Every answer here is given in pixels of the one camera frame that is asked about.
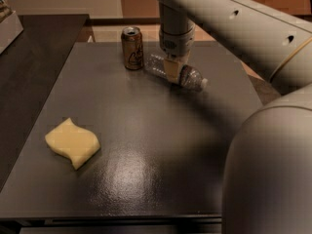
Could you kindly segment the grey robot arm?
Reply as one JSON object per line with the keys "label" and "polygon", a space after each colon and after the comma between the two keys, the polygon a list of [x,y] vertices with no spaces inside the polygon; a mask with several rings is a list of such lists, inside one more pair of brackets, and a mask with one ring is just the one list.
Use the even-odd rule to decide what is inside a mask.
{"label": "grey robot arm", "polygon": [[268,102],[231,141],[222,234],[312,234],[312,25],[253,0],[158,0],[160,41],[183,56],[193,22],[244,62]]}

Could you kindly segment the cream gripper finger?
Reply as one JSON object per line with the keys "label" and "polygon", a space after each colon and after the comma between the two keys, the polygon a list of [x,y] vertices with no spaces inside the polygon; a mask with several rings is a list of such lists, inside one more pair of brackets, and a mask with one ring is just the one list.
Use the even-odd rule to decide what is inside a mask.
{"label": "cream gripper finger", "polygon": [[181,58],[165,58],[163,61],[166,78],[169,82],[178,84],[182,68],[186,60]]}

